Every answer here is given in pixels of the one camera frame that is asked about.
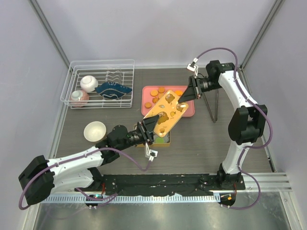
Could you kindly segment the green round cookie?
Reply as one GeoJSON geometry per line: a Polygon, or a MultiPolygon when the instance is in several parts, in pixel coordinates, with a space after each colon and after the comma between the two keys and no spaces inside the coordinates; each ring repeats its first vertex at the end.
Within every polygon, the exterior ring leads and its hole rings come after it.
{"type": "Polygon", "coordinates": [[[167,140],[165,140],[164,138],[161,138],[161,137],[157,137],[155,139],[155,143],[156,144],[166,144],[167,143],[167,140]]]}

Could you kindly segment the silver tin lid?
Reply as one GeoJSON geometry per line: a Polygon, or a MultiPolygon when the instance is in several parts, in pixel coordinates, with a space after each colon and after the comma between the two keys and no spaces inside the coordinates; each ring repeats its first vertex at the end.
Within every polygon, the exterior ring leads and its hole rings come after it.
{"type": "Polygon", "coordinates": [[[153,131],[161,138],[170,132],[189,108],[188,103],[179,103],[179,98],[174,91],[168,90],[144,117],[159,116],[153,131]]]}

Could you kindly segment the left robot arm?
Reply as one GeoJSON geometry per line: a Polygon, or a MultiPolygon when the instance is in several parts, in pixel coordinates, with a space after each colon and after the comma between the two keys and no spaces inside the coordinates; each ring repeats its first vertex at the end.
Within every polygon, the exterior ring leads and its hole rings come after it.
{"type": "Polygon", "coordinates": [[[145,147],[152,144],[158,119],[158,115],[145,118],[137,123],[133,131],[128,131],[123,125],[115,126],[106,138],[79,153],[53,159],[46,159],[43,155],[33,158],[18,177],[22,188],[19,209],[26,210],[60,191],[99,190],[103,178],[97,168],[120,156],[134,162],[141,171],[147,171],[124,150],[139,144],[145,147]]]}

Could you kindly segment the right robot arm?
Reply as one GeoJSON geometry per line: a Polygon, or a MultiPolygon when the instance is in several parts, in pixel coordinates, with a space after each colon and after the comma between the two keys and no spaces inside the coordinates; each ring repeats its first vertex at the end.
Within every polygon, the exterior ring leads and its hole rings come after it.
{"type": "Polygon", "coordinates": [[[189,78],[187,89],[179,102],[188,102],[201,98],[205,92],[224,89],[228,96],[234,114],[228,125],[231,144],[225,160],[220,164],[214,176],[214,185],[222,189],[239,182],[242,175],[241,163],[249,149],[263,135],[268,109],[259,105],[244,88],[236,67],[233,63],[210,61],[206,66],[207,77],[198,76],[198,66],[195,58],[187,69],[193,72],[189,78]]]}

